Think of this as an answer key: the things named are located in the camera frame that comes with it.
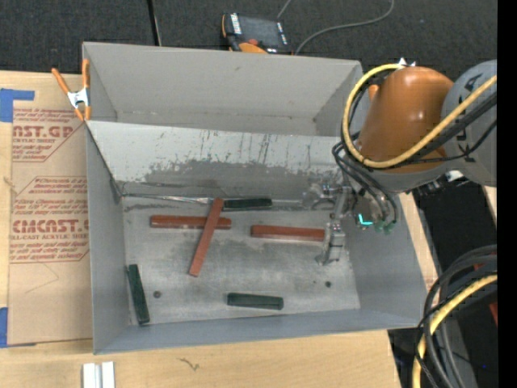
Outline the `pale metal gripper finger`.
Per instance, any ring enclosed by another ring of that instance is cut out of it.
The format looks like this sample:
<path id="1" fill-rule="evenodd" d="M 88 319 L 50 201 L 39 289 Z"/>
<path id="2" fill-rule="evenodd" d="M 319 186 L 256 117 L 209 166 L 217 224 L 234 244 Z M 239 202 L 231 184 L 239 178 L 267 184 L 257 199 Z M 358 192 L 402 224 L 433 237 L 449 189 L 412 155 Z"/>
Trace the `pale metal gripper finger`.
<path id="1" fill-rule="evenodd" d="M 330 236 L 330 262 L 338 262 L 346 245 L 344 232 L 333 232 Z"/>
<path id="2" fill-rule="evenodd" d="M 333 234 L 334 234 L 334 224 L 328 223 L 326 225 L 326 233 L 325 233 L 324 242 L 322 244 L 322 251 L 315 258 L 315 260 L 319 266 L 326 266 L 326 265 L 331 264 L 334 261 L 334 259 L 332 257 L 332 250 L 331 250 Z"/>

